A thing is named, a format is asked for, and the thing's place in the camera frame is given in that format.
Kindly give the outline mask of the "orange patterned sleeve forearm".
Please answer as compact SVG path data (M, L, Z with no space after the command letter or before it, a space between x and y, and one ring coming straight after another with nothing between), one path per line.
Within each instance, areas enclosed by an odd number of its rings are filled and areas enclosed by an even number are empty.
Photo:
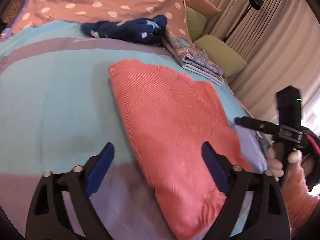
M289 216L291 236L297 233L311 218L319 204L319 196L309 193L303 168L291 164L281 193Z

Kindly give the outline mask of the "person's right hand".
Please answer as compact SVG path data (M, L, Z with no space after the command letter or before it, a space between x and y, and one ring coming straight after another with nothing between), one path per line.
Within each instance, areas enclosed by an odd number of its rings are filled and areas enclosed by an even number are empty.
M288 166L283 167L283 163L276 159L276 152L271 147L267 153L268 169L273 173L275 180L278 182L280 179L287 180L298 172L301 168L302 153L294 149L287 158Z

